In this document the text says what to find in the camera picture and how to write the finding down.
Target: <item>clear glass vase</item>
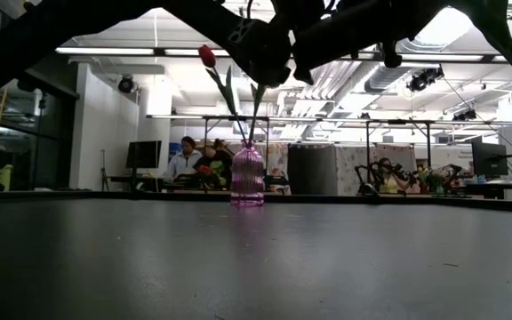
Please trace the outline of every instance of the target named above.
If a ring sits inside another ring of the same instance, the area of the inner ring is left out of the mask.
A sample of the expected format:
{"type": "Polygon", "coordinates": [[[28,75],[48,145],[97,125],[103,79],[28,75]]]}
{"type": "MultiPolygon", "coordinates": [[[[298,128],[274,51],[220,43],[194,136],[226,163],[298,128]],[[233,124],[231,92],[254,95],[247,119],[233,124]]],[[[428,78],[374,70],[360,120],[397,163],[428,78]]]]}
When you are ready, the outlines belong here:
{"type": "Polygon", "coordinates": [[[264,205],[264,162],[253,146],[244,146],[232,160],[230,191],[235,207],[264,205]]]}

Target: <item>fluorescent light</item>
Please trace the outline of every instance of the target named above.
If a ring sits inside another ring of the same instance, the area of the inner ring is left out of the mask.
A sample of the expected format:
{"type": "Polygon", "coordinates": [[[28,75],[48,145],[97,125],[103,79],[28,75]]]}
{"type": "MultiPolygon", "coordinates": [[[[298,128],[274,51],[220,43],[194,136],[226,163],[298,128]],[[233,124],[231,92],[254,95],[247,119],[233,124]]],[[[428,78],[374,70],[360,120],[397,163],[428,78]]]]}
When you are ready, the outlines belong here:
{"type": "MultiPolygon", "coordinates": [[[[483,121],[436,121],[436,125],[440,124],[486,124],[483,121]]],[[[512,121],[491,121],[490,125],[512,125],[512,121]]]]}
{"type": "Polygon", "coordinates": [[[440,64],[439,63],[405,62],[405,63],[401,64],[400,67],[405,67],[405,68],[440,68],[440,64]]]}
{"type": "Polygon", "coordinates": [[[144,48],[92,48],[92,47],[60,47],[56,53],[74,55],[139,55],[153,56],[153,49],[144,48]]]}
{"type": "Polygon", "coordinates": [[[359,53],[360,60],[371,60],[372,58],[374,58],[374,53],[372,53],[372,52],[360,52],[359,53]]]}
{"type": "MultiPolygon", "coordinates": [[[[212,49],[212,53],[214,53],[217,57],[228,57],[229,54],[226,50],[222,49],[212,49]]],[[[190,56],[190,57],[198,57],[199,52],[194,49],[166,49],[165,54],[168,56],[190,56]]]]}
{"type": "Polygon", "coordinates": [[[184,116],[184,115],[180,115],[180,116],[177,116],[177,115],[167,115],[167,116],[151,115],[151,117],[155,118],[155,119],[189,119],[189,120],[203,119],[203,116],[184,116]]]}
{"type": "Polygon", "coordinates": [[[300,122],[315,122],[317,121],[316,118],[309,118],[309,117],[295,117],[295,116],[271,116],[270,121],[300,121],[300,122]]]}
{"type": "Polygon", "coordinates": [[[448,54],[448,53],[431,53],[431,54],[403,54],[403,61],[480,61],[484,56],[481,54],[448,54]]]}
{"type": "Polygon", "coordinates": [[[340,122],[340,123],[346,123],[346,124],[363,124],[363,123],[366,123],[367,120],[364,120],[364,119],[333,119],[333,118],[326,118],[326,119],[323,119],[323,121],[325,122],[340,122]]]}

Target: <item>security camera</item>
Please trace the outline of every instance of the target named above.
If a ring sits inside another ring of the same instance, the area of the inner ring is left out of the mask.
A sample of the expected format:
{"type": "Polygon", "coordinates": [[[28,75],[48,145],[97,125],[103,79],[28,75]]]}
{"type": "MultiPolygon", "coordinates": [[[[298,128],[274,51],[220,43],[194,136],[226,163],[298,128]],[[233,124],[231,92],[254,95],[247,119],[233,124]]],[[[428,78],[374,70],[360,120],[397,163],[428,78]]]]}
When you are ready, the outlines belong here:
{"type": "Polygon", "coordinates": [[[132,75],[122,76],[122,80],[120,80],[120,83],[117,85],[117,89],[123,93],[132,93],[134,87],[135,84],[132,75]]]}

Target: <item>desk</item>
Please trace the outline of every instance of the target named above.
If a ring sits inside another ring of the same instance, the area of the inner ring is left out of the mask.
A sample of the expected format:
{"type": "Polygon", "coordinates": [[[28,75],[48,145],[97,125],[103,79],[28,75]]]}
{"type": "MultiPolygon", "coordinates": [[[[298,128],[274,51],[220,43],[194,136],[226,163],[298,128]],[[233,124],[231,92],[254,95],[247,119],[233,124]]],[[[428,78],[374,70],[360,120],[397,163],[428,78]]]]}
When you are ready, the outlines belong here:
{"type": "Polygon", "coordinates": [[[486,199],[505,198],[505,190],[512,190],[512,183],[467,184],[464,187],[468,195],[481,195],[486,199]]]}
{"type": "MultiPolygon", "coordinates": [[[[130,185],[132,183],[132,176],[111,176],[108,179],[116,183],[125,183],[130,185]]],[[[185,187],[180,184],[170,184],[162,178],[138,176],[135,178],[135,183],[143,183],[150,190],[181,190],[185,187]]]]}
{"type": "Polygon", "coordinates": [[[0,201],[0,319],[512,318],[512,212],[321,202],[0,201]]]}

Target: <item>wall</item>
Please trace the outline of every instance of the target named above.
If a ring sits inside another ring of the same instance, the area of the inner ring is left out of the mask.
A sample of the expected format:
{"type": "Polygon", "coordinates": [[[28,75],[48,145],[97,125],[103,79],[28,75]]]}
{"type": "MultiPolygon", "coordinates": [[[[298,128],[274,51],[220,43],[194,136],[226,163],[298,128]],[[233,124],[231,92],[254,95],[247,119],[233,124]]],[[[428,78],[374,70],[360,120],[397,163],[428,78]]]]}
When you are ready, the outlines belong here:
{"type": "Polygon", "coordinates": [[[153,119],[147,118],[150,113],[171,114],[171,90],[166,88],[166,84],[162,84],[163,80],[159,79],[159,84],[154,84],[149,89],[142,89],[140,94],[140,126],[138,130],[139,141],[161,141],[161,150],[159,152],[159,167],[156,172],[154,170],[140,170],[155,176],[161,176],[167,170],[169,159],[169,143],[170,143],[170,126],[169,119],[153,119]]]}
{"type": "Polygon", "coordinates": [[[107,175],[127,173],[128,145],[136,141],[139,107],[94,75],[87,64],[78,66],[70,187],[101,190],[101,155],[106,151],[107,175]]]}

